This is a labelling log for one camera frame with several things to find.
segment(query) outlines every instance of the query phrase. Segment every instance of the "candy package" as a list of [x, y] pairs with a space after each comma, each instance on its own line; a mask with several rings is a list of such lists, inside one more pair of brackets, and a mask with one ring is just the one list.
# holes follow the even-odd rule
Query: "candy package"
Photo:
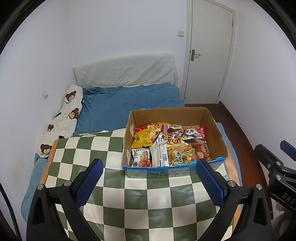
[[209, 148], [207, 147], [206, 142], [202, 143], [191, 143], [192, 147], [195, 149], [195, 153], [197, 156], [197, 159], [204, 158], [206, 161], [211, 161], [211, 156], [209, 153]]
[[185, 142], [185, 141], [182, 141], [183, 145], [182, 145], [182, 152], [185, 152], [185, 151], [188, 151], [190, 149], [192, 149], [192, 145]]
[[190, 164], [191, 161], [197, 161], [197, 156], [195, 154], [195, 149], [190, 149], [185, 152], [182, 152], [182, 159], [184, 164]]
[[181, 144], [184, 129], [174, 131], [168, 135], [169, 144]]

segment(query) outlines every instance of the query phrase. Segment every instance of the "door handle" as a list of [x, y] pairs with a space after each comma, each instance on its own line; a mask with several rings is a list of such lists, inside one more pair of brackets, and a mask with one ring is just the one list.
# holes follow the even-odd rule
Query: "door handle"
[[193, 49], [191, 51], [191, 61], [193, 61], [196, 56], [200, 56], [200, 54], [195, 54], [195, 50]]

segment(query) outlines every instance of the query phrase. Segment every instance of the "checkered pattern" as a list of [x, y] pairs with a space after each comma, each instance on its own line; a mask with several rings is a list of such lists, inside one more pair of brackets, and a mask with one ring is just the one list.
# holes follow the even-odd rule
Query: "checkered pattern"
[[[99, 158], [104, 171], [81, 212], [101, 240], [200, 238], [219, 208], [198, 176], [129, 178], [121, 167], [124, 134], [125, 129], [119, 129], [59, 140], [46, 187], [74, 180], [94, 158]], [[229, 179], [224, 164], [217, 171]], [[67, 235], [76, 240], [61, 205], [57, 210]], [[231, 232], [232, 224], [225, 239]]]

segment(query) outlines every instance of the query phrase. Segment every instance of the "blue gripper pad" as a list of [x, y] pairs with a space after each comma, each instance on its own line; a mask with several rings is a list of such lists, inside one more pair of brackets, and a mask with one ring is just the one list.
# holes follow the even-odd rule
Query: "blue gripper pad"
[[91, 165], [84, 171], [87, 173], [86, 177], [84, 178], [84, 180], [82, 180], [80, 186], [76, 191], [75, 204], [77, 208], [86, 204], [103, 173], [103, 162], [101, 160], [94, 160], [93, 162], [95, 163], [91, 163]]
[[221, 208], [228, 190], [225, 179], [219, 172], [215, 172], [204, 159], [196, 162], [195, 170], [213, 204]]
[[296, 148], [292, 146], [286, 140], [281, 141], [280, 148], [283, 152], [285, 152], [293, 161], [296, 161]]

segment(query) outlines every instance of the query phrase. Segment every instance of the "screw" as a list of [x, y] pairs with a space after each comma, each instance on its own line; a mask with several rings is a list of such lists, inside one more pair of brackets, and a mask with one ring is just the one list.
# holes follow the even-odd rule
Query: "screw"
[[38, 190], [42, 190], [42, 189], [43, 189], [43, 187], [44, 187], [44, 185], [43, 185], [43, 184], [39, 184], [39, 185], [37, 186], [37, 189], [38, 189]]
[[234, 187], [236, 185], [235, 181], [228, 181], [228, 185]]
[[258, 190], [261, 190], [262, 189], [262, 185], [260, 185], [259, 183], [256, 184], [256, 187], [257, 187]]
[[65, 182], [64, 182], [64, 186], [65, 186], [65, 187], [71, 186], [71, 184], [72, 184], [71, 181], [65, 181]]

